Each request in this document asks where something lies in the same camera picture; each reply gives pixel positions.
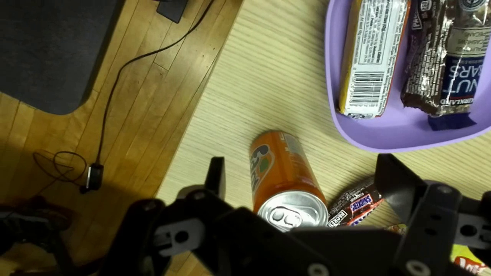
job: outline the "wooden table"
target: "wooden table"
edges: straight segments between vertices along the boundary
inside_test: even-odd
[[[54,2],[66,5],[77,0],[0,0],[0,6],[49,6]],[[114,0],[80,5],[89,8],[89,3],[103,2],[109,5]],[[0,84],[0,204],[20,205],[40,195],[51,204],[72,210],[72,225],[63,232],[63,241],[74,261],[86,264],[104,256],[127,207],[141,198],[155,196],[241,2],[215,0],[199,28],[184,41],[124,69],[107,117],[104,184],[97,193],[80,195],[69,182],[54,182],[34,163],[32,155],[51,159],[58,150],[72,150],[92,163],[118,69],[140,54],[178,40],[201,17],[209,0],[189,2],[180,25],[157,12],[158,2],[126,0],[91,97],[69,115],[51,115],[31,107],[3,94]],[[40,158],[43,167],[54,173],[51,161],[44,158]],[[58,161],[63,169],[74,167],[74,175],[83,169],[81,161],[69,155],[60,155]],[[23,244],[0,256],[0,276],[54,265],[52,255]]]
[[[201,184],[212,156],[226,156],[232,205],[252,207],[249,146],[267,129],[299,136],[327,199],[374,173],[376,153],[341,138],[328,110],[322,0],[246,0],[186,130],[158,196]],[[480,198],[491,187],[491,133],[471,141],[396,156],[425,179]],[[365,224],[397,222],[388,205]]]

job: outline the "screw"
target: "screw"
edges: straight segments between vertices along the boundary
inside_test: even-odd
[[[150,201],[150,202],[147,202],[146,205],[144,205],[144,212],[150,212],[150,210],[153,210],[153,209],[157,209],[158,207],[158,202],[157,201]]]
[[[203,198],[206,198],[206,193],[204,193],[204,192],[196,192],[196,193],[193,195],[193,198],[195,198],[196,201],[201,201]]]
[[[431,276],[431,270],[425,262],[411,259],[405,264],[405,268],[411,276]]]
[[[308,276],[328,276],[328,270],[324,264],[313,262],[308,265]]]
[[[447,195],[453,192],[453,189],[450,189],[450,187],[447,187],[447,186],[439,186],[437,190],[439,190],[440,193],[447,193]]]

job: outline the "purple plate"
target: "purple plate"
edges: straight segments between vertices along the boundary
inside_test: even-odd
[[[381,118],[358,121],[338,113],[336,104],[339,97],[341,64],[350,3],[350,0],[330,0],[325,20],[325,75],[328,104],[338,130],[348,143],[370,152],[394,153],[453,144],[474,138],[488,130],[491,126],[491,95],[485,94],[491,86],[491,58],[485,60],[476,101],[471,109],[471,118],[476,121],[473,127],[434,132],[428,126],[427,113],[419,109],[402,106],[400,89],[404,84],[404,55],[399,55],[397,58],[390,100]],[[407,37],[402,40],[399,52],[404,54],[405,49]]]

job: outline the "soda can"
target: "soda can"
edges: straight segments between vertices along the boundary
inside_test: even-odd
[[[250,172],[253,212],[269,224],[281,232],[327,224],[324,193],[295,135],[269,130],[255,138]]]

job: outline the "black cord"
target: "black cord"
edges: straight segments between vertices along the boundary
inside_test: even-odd
[[[110,107],[110,101],[112,101],[112,97],[114,97],[114,92],[115,92],[115,87],[121,78],[121,72],[124,71],[124,67],[127,67],[129,64],[138,61],[138,60],[143,60],[146,57],[150,57],[150,55],[155,55],[155,54],[160,54],[160,52],[164,52],[170,48],[173,48],[175,44],[178,44],[180,41],[183,41],[187,35],[190,35],[199,25],[201,21],[204,20],[204,17],[209,14],[212,5],[213,5],[215,0],[210,0],[209,5],[206,6],[204,12],[201,14],[201,17],[198,18],[198,21],[181,37],[178,38],[176,41],[164,46],[164,48],[160,48],[160,49],[155,49],[155,51],[150,51],[150,52],[146,52],[146,54],[141,54],[138,57],[133,57],[132,60],[126,61],[118,74],[117,74],[117,80],[114,81],[112,87],[110,87],[110,92],[109,92],[109,98],[106,101],[106,107],[104,107],[104,115],[103,115],[103,124],[101,124],[101,132],[100,132],[100,140],[98,140],[98,149],[97,149],[97,158],[95,158],[95,163],[100,164],[101,163],[101,153],[103,153],[103,147],[104,147],[104,136],[106,136],[106,123],[107,123],[107,113],[109,113],[109,107]]]
[[[78,159],[83,169],[77,175],[72,176],[71,173],[74,173],[75,169],[60,163],[60,158],[63,155],[68,155],[68,156]],[[60,150],[60,152],[55,152],[51,158],[44,156],[40,152],[34,152],[32,158],[34,158],[34,163],[37,164],[37,167],[40,170],[43,170],[48,176],[52,178],[52,181],[49,184],[46,184],[40,192],[37,192],[35,196],[46,192],[55,182],[69,182],[77,187],[81,187],[80,181],[83,179],[84,172],[87,169],[87,161],[81,155],[78,155],[77,152]]]

